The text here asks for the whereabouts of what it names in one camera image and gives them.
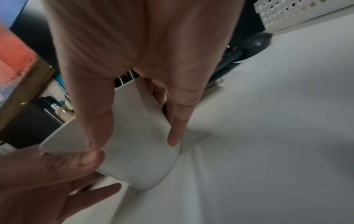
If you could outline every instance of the white cup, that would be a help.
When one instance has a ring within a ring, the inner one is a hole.
[[[179,155],[180,144],[173,148],[167,144],[171,126],[142,78],[116,89],[112,110],[114,133],[98,171],[139,190],[152,188],[168,174]],[[56,155],[84,152],[85,140],[74,119],[52,133],[40,149]]]

